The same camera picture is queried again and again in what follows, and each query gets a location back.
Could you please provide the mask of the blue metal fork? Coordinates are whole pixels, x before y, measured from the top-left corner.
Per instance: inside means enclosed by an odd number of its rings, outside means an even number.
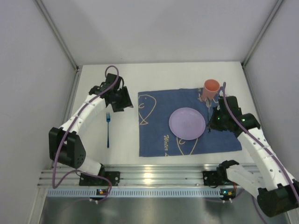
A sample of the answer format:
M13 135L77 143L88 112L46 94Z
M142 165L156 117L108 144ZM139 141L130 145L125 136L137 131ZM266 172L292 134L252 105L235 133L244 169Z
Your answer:
M110 147L109 144L109 123L111 121L111 116L109 112L106 112L106 121L107 121L107 148Z

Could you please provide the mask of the spoon with teal handle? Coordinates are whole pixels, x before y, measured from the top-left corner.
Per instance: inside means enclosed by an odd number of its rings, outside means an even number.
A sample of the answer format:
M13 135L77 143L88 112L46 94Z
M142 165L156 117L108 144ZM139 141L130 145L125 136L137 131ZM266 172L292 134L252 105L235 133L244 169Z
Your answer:
M211 119L211 113L210 113L210 109L211 109L211 100L206 97L206 106L208 108L208 117L207 117L207 128L208 128L208 133L211 132L211 127L210 127L210 119Z

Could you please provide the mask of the blue fish-pattern cloth placemat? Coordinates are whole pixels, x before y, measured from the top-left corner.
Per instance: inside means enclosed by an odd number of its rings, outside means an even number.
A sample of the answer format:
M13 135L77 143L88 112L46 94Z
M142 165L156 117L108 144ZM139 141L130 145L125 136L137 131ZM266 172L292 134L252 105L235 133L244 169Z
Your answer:
M176 137L169 128L171 114L183 107L199 111L206 119L208 108L202 100L202 88L144 91L138 93L139 155L140 157L161 157L212 154L241 151L239 140L229 131L205 128L204 133L194 140ZM210 113L218 106L216 95L211 101Z

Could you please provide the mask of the orange plastic cup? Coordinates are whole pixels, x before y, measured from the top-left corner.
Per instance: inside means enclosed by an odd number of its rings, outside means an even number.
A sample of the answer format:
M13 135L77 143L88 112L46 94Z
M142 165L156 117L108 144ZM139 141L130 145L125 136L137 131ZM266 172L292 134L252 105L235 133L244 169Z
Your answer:
M214 79L208 79L204 83L202 98L212 100L220 89L220 84Z

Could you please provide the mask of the purple plastic plate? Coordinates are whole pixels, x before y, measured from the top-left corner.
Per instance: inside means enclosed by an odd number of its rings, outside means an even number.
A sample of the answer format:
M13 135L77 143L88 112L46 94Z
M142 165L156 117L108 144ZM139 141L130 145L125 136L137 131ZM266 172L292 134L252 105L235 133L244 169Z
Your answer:
M169 118L169 128L172 133L183 140L199 138L205 131L206 121L203 115L189 107L175 110Z

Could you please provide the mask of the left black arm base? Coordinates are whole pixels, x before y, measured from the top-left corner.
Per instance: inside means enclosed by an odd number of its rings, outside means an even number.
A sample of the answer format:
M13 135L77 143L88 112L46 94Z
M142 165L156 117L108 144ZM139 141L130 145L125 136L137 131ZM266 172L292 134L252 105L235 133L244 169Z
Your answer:
M102 177L108 179L112 186L117 186L120 182L120 175L119 171L106 171ZM106 180L91 177L89 175L81 174L79 180L79 186L108 186L109 183Z

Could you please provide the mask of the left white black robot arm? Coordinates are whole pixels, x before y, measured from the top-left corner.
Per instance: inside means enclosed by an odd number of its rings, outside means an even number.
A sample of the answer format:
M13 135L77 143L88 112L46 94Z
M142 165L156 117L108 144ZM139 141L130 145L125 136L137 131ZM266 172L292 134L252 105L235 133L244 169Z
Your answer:
M106 80L101 85L90 89L83 104L67 122L59 128L51 128L50 159L90 175L103 175L104 165L86 155L87 147L81 137L108 105L111 105L114 112L133 107L123 78L111 73L106 75Z

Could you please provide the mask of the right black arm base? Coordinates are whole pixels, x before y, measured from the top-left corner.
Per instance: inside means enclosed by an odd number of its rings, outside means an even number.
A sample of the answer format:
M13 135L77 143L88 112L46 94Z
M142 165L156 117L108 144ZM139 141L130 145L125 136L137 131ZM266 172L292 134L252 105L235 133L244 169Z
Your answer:
M204 186L216 188L218 186L234 186L235 183L228 179L226 171L213 170L203 171L203 183Z

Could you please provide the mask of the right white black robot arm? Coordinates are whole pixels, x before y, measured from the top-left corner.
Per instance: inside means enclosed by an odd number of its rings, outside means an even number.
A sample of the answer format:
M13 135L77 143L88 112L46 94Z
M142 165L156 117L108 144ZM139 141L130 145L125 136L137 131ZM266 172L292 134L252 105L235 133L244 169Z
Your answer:
M235 96L219 97L213 108L210 128L229 131L243 144L262 179L247 171L235 160L218 165L212 186L233 182L250 193L268 217L299 207L299 182L277 158L264 137L261 125L253 114L243 114Z

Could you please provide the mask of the right aluminium frame post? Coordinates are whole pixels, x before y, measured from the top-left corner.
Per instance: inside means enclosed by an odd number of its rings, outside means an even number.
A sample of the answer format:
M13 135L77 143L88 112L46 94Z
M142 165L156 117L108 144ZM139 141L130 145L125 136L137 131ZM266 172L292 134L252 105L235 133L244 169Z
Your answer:
M254 40L253 44L251 45L248 53L246 54L244 60L241 62L242 68L245 68L246 65L249 63L249 61L252 58L254 52L256 51L258 45L262 41L264 35L266 34L267 30L273 23L275 17L277 16L278 12L280 11L280 9L284 3L285 3L285 0L275 1L274 6L272 7L269 15L267 16L265 22L262 25L260 31L258 32L257 36L255 37L255 40Z

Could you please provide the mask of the aluminium frame post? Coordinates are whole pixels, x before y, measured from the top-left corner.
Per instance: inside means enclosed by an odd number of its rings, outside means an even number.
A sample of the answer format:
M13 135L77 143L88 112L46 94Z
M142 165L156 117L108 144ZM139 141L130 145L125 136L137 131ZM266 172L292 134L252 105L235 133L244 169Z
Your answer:
M44 5L42 0L33 0L33 2L35 3L35 5L37 6L37 9L40 11L40 13L42 14L43 18L45 19L46 23L48 24L50 30L52 31L56 41L58 42L60 48L62 49L63 53L65 54L65 56L67 57L68 61L70 62L70 64L72 65L74 70L78 70L79 66L77 65L77 63L75 62L73 56L71 55L71 52L69 51L62 35L60 34L57 26L55 25L51 15L49 14L46 6Z
M251 45L248 53L246 54L244 60L241 62L242 68L245 68L246 65L249 63L249 61L252 58L254 52L256 51L258 45L262 41L264 35L266 34L267 30L273 23L275 17L277 16L278 12L280 11L280 9L284 3L285 3L285 0L275 1L274 6L272 7L269 15L267 16L265 22L262 25L260 31L258 32L257 36L255 37L255 40L254 40L253 44Z

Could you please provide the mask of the aluminium mounting rail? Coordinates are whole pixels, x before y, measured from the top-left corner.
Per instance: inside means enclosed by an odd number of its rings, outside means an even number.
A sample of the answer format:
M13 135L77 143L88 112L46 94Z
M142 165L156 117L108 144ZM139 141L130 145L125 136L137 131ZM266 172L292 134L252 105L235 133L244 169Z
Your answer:
M106 165L105 171L118 171L120 178L118 184L113 186L125 187L195 187L204 185L203 171L214 171L216 164L178 164L178 165ZM260 171L253 163L241 164L247 171L262 178ZM72 168L64 165L58 166L56 183ZM52 188L52 170L42 170L38 187ZM59 185L61 188L79 187L79 176L69 174Z

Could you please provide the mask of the left aluminium frame post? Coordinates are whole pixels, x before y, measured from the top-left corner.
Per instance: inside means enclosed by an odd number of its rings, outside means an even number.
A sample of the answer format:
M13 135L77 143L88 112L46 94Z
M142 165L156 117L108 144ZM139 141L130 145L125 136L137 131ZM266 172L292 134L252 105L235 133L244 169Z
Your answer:
M73 56L71 55L71 52L69 51L62 35L60 34L57 26L55 25L51 15L49 14L46 6L44 5L42 0L33 0L33 2L35 3L35 5L37 6L37 9L40 11L40 13L42 14L43 18L45 19L46 23L48 24L50 30L52 31L56 41L58 42L60 48L62 49L63 53L65 54L65 56L67 57L68 61L70 62L70 64L72 65L74 70L78 70L79 66L77 65L77 63L75 62Z

